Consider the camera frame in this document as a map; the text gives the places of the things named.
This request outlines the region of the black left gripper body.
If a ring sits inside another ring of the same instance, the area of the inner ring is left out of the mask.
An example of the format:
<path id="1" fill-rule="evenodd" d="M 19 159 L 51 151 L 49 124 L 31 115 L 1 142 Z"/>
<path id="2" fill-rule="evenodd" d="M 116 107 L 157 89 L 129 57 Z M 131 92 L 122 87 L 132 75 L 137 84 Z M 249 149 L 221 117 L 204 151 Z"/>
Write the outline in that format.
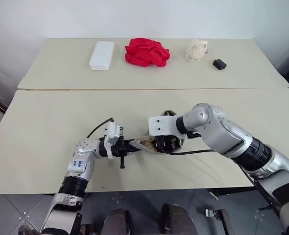
<path id="1" fill-rule="evenodd" d="M 129 139 L 124 139 L 123 127 L 120 127 L 119 138 L 116 143 L 111 147 L 113 156 L 120 158 L 120 169 L 125 169 L 124 158 L 127 156 L 127 153 L 129 151 L 129 143 Z"/>

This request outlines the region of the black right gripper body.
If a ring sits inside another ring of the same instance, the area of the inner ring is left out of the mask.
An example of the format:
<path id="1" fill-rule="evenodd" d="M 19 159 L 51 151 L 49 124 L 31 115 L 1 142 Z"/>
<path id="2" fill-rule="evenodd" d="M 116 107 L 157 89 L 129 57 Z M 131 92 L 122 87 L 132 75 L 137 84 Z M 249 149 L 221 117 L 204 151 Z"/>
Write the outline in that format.
<path id="1" fill-rule="evenodd" d="M 182 149 L 184 139 L 176 136 L 156 136 L 155 144 L 158 152 L 161 153 L 174 153 Z"/>

